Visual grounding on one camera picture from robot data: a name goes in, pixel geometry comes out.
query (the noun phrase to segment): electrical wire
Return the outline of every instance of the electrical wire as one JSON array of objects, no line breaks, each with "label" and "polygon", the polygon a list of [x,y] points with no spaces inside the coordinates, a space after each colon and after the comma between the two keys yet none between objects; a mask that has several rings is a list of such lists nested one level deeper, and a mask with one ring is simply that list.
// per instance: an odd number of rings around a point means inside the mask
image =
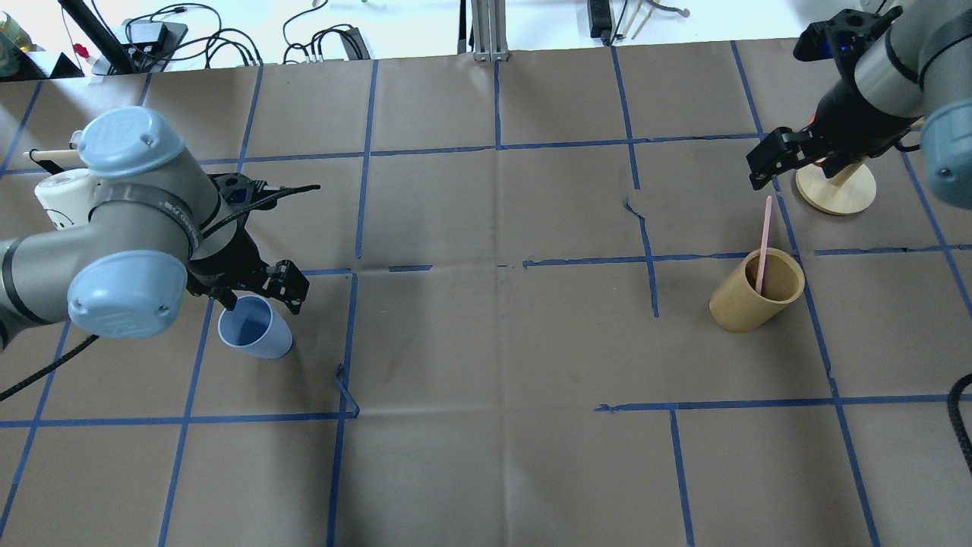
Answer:
[{"label": "electrical wire", "polygon": [[960,378],[952,386],[952,390],[949,391],[946,406],[949,410],[949,421],[952,422],[952,430],[955,432],[955,438],[958,440],[958,447],[962,450],[962,455],[965,457],[965,464],[969,468],[969,473],[972,473],[972,442],[969,441],[969,433],[965,429],[965,423],[962,421],[962,413],[958,408],[958,401],[961,400],[962,391],[970,384],[972,384],[972,374],[967,374]]},{"label": "electrical wire", "polygon": [[624,5],[621,6],[621,15],[617,18],[617,24],[610,33],[610,38],[607,40],[605,46],[613,46],[614,40],[617,39],[617,32],[621,29],[621,21],[624,20],[624,13],[628,10],[628,0],[624,0]]},{"label": "electrical wire", "polygon": [[320,10],[321,8],[324,8],[327,4],[328,4],[328,0],[325,0],[320,6],[316,6],[314,8],[309,9],[309,10],[304,10],[303,12],[300,12],[299,14],[297,14],[297,15],[295,15],[295,16],[287,19],[286,21],[284,21],[284,25],[281,28],[281,33],[284,35],[284,41],[287,42],[287,48],[284,50],[284,55],[283,55],[283,63],[284,64],[288,64],[288,63],[291,63],[291,62],[297,63],[297,61],[294,61],[294,60],[288,58],[288,55],[293,50],[301,50],[303,52],[303,54],[304,54],[304,59],[307,60],[307,61],[310,61],[312,59],[314,59],[314,60],[318,60],[318,59],[319,60],[323,60],[324,59],[324,39],[325,39],[325,37],[328,36],[328,34],[331,34],[331,33],[334,33],[334,34],[337,34],[338,36],[340,36],[341,41],[344,42],[345,44],[347,44],[347,46],[348,46],[347,49],[349,50],[349,53],[348,53],[348,59],[349,60],[351,59],[351,52],[354,53],[354,57],[357,60],[362,60],[362,59],[365,58],[365,52],[362,51],[362,45],[359,44],[358,41],[354,38],[354,36],[352,36],[351,33],[350,33],[350,31],[355,30],[355,27],[353,25],[349,24],[349,23],[346,23],[346,22],[342,22],[340,24],[336,24],[334,26],[331,26],[329,28],[325,28],[323,30],[318,30],[317,32],[314,33],[313,36],[311,36],[310,41],[307,42],[306,44],[300,44],[299,42],[293,42],[287,36],[287,25],[291,21],[293,21],[293,20],[295,20],[295,19],[297,19],[297,18],[299,18],[301,16],[307,15],[309,13],[316,12],[317,10]]},{"label": "electrical wire", "polygon": [[81,65],[81,58],[78,57],[78,51],[74,49],[74,37],[71,36],[71,29],[67,26],[67,17],[64,15],[64,6],[61,6],[61,20],[64,22],[64,31],[67,32],[67,39],[71,41],[71,53],[74,54],[74,60],[78,62],[78,68],[84,72],[85,68]]},{"label": "electrical wire", "polygon": [[247,214],[248,212],[250,212],[250,211],[252,211],[252,210],[254,210],[256,208],[262,207],[262,206],[266,205],[267,203],[270,203],[271,201],[276,201],[276,200],[279,200],[281,198],[285,198],[287,196],[292,196],[294,194],[303,194],[304,192],[310,192],[312,190],[320,190],[320,189],[321,189],[321,185],[320,184],[308,184],[307,186],[300,186],[300,187],[297,187],[297,188],[282,188],[282,189],[278,190],[277,192],[274,192],[273,194],[270,194],[269,196],[267,196],[265,198],[260,198],[259,200],[256,200],[256,201],[250,203],[249,205],[247,205],[247,206],[245,206],[245,207],[243,207],[243,208],[241,208],[241,209],[233,212],[233,214],[227,216],[223,220],[221,220],[221,221],[213,224],[212,226],[210,226],[209,228],[207,228],[205,232],[202,233],[202,238],[203,239],[206,239],[207,237],[211,236],[212,234],[215,234],[216,232],[218,232],[220,228],[226,226],[230,222],[235,221],[236,219],[240,218],[241,216]]},{"label": "electrical wire", "polygon": [[304,11],[300,12],[299,14],[293,16],[292,18],[289,18],[289,19],[285,20],[284,21],[284,26],[281,28],[281,31],[284,34],[284,42],[286,42],[288,45],[290,45],[290,44],[293,43],[293,42],[291,42],[291,39],[287,37],[287,25],[290,24],[290,22],[292,20],[294,20],[296,18],[299,18],[300,16],[305,16],[305,15],[310,14],[312,12],[316,12],[316,11],[320,10],[321,8],[324,8],[328,4],[329,1],[330,0],[324,0],[324,2],[321,3],[320,6],[317,6],[315,8],[311,8],[309,10],[304,10]]},{"label": "electrical wire", "polygon": [[901,143],[901,139],[898,139],[894,141],[894,148],[899,152],[917,152],[918,150],[921,150],[921,143],[906,146]]},{"label": "electrical wire", "polygon": [[98,4],[97,4],[97,2],[95,2],[94,0],[91,0],[91,7],[94,8],[94,14],[98,16],[98,20],[101,21],[101,24],[105,25],[105,29],[107,29],[108,32],[111,32],[112,31],[112,27],[108,26],[108,22],[106,22],[105,21],[105,18],[103,18],[101,16],[101,11],[98,10]]},{"label": "electrical wire", "polygon": [[78,344],[74,349],[68,351],[67,353],[65,353],[63,355],[61,355],[61,357],[59,359],[55,360],[50,365],[44,367],[43,369],[35,372],[34,374],[32,374],[32,375],[28,376],[27,378],[21,380],[20,382],[14,384],[12,387],[10,387],[9,389],[7,389],[3,393],[0,393],[0,402],[3,402],[5,400],[9,399],[14,394],[16,394],[17,392],[19,392],[22,389],[24,389],[25,387],[31,385],[32,383],[37,382],[38,380],[40,380],[44,376],[46,376],[46,375],[54,372],[55,370],[57,370],[57,367],[63,365],[64,363],[70,361],[71,359],[73,359],[76,355],[78,355],[78,353],[81,353],[82,351],[85,350],[86,347],[88,347],[91,344],[93,344],[95,340],[98,340],[98,335],[92,334],[91,336],[85,338],[85,340],[83,342],[81,342],[80,344]]},{"label": "electrical wire", "polygon": [[[124,26],[125,36],[128,38],[128,41],[130,43],[131,26],[136,21],[146,19],[149,22],[153,22],[159,16],[164,16],[169,14],[182,14],[185,13],[190,8],[201,8],[209,12],[212,12],[213,15],[216,16],[216,26],[217,26],[216,31],[208,36],[204,36],[202,38],[197,38],[194,40],[189,40],[188,42],[184,42],[183,44],[180,44],[175,48],[172,48],[168,51],[163,51],[159,55],[149,54],[148,52],[139,49],[137,46],[132,46],[132,48],[135,51],[137,51],[139,54],[143,55],[145,58],[153,60],[153,62],[148,63],[147,65],[143,62],[143,65],[141,66],[142,72],[148,72],[152,70],[152,68],[154,68],[156,65],[158,65],[161,62],[169,62],[174,60],[188,60],[191,58],[196,58],[200,55],[205,55],[205,59],[206,59],[205,68],[210,68],[210,63],[212,61],[213,56],[216,54],[216,51],[218,51],[219,49],[227,45],[233,46],[239,52],[240,58],[242,59],[244,66],[250,66],[251,64],[263,65],[263,58],[262,55],[260,55],[260,50],[259,48],[257,48],[256,42],[253,40],[252,37],[250,37],[249,34],[243,32],[238,28],[231,28],[231,27],[224,28],[223,17],[220,16],[220,13],[212,6],[208,6],[206,4],[200,4],[198,2],[180,2],[177,4],[169,4],[167,6],[163,6],[155,10],[150,14],[144,14],[136,18],[131,18],[125,23]],[[228,38],[221,36],[221,34],[225,32],[235,32],[237,34],[242,35],[250,42],[250,45],[253,47],[253,49],[250,50],[249,48],[247,48],[246,46],[244,46],[239,42],[229,40]],[[183,56],[183,57],[170,57],[171,55],[180,51],[182,48],[185,48],[192,44],[198,44],[201,42],[204,42],[204,46],[202,51],[198,52],[197,54]]]},{"label": "electrical wire", "polygon": [[312,36],[310,39],[310,43],[316,46],[317,56],[319,58],[324,58],[324,37],[327,36],[329,33],[333,32],[338,36],[340,36],[342,41],[346,42],[349,46],[351,46],[351,50],[355,53],[355,57],[357,57],[358,60],[364,59],[365,56],[362,54],[361,48],[358,46],[358,43],[355,41],[355,39],[347,31],[337,28],[338,26],[347,26],[348,28],[354,28],[353,26],[345,22],[341,24],[336,24],[331,28],[326,28],[324,30],[318,30],[317,32],[315,32],[314,36]]},{"label": "electrical wire", "polygon": [[687,18],[688,16],[692,15],[692,13],[685,8],[673,8],[672,6],[663,6],[658,2],[655,2],[655,0],[644,0],[644,1],[647,2],[651,7],[661,10],[663,12],[671,12],[674,14],[679,14],[684,18]]}]

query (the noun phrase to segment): black device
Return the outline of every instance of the black device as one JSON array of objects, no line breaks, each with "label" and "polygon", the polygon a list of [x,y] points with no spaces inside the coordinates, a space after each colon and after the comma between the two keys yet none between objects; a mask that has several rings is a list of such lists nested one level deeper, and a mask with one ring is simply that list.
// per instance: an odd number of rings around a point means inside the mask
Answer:
[{"label": "black device", "polygon": [[[133,34],[132,39],[128,40],[125,26],[116,27],[109,31],[94,16],[83,0],[57,1],[64,8],[64,12],[81,27],[81,30],[94,43],[94,47],[104,55],[91,68],[91,71],[95,74],[108,74],[109,72],[135,74],[142,72],[145,67],[148,67],[150,72],[158,72],[165,68],[165,61],[151,59],[151,62],[146,62],[147,59],[141,54],[133,58],[133,55],[137,53],[137,49],[134,47],[138,46],[138,49],[143,51],[150,48],[153,52],[158,52],[158,56],[171,56],[171,52],[182,42],[189,30],[187,26],[180,23],[136,21],[126,25]],[[151,42],[137,41],[145,40],[148,37],[153,38]]]},{"label": "black device", "polygon": [[610,40],[610,33],[614,31],[610,0],[587,0],[587,16],[591,24],[591,38]]},{"label": "black device", "polygon": [[833,58],[841,79],[820,100],[808,126],[798,131],[775,128],[746,155],[753,190],[783,172],[821,160],[824,175],[831,178],[866,157],[877,158],[909,132],[918,118],[875,108],[854,80],[857,62],[902,13],[900,6],[883,16],[843,10],[800,34],[793,56],[801,61]]}]

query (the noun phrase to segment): wooden stick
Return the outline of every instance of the wooden stick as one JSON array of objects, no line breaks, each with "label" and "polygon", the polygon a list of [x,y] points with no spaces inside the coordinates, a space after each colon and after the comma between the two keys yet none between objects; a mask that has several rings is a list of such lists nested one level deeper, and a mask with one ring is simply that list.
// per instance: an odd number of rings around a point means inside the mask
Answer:
[{"label": "wooden stick", "polygon": [[648,15],[644,16],[644,19],[642,19],[642,23],[639,24],[638,28],[635,29],[635,35],[631,37],[632,40],[638,38],[638,33],[642,31],[642,29],[644,28],[644,24],[648,22],[648,18],[650,18],[651,14],[653,13],[655,13],[655,7],[651,6],[651,8],[648,9]]},{"label": "wooden stick", "polygon": [[77,150],[34,150],[33,157],[30,152],[24,152],[23,158],[29,161],[42,162],[51,160],[52,162],[76,162],[81,160]]},{"label": "wooden stick", "polygon": [[642,9],[642,4],[643,3],[644,3],[644,0],[638,0],[638,6],[635,7],[635,11],[632,12],[631,18],[628,19],[628,24],[625,25],[624,32],[621,33],[621,36],[627,36],[628,35],[628,31],[631,30],[631,25],[635,22],[635,17],[638,16],[638,12]]},{"label": "wooden stick", "polygon": [[766,197],[763,214],[763,240],[759,244],[759,269],[756,270],[756,294],[763,296],[763,275],[766,274],[766,247],[770,242],[770,215],[773,214],[773,196]]}]

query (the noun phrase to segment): bamboo cup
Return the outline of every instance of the bamboo cup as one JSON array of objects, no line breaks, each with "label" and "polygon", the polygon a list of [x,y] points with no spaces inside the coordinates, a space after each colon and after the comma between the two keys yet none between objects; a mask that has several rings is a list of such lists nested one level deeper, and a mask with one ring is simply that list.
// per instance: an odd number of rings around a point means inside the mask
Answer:
[{"label": "bamboo cup", "polygon": [[766,249],[763,295],[756,293],[759,249],[749,253],[709,299],[709,312],[729,332],[749,332],[781,312],[803,293],[803,270],[779,249]]}]

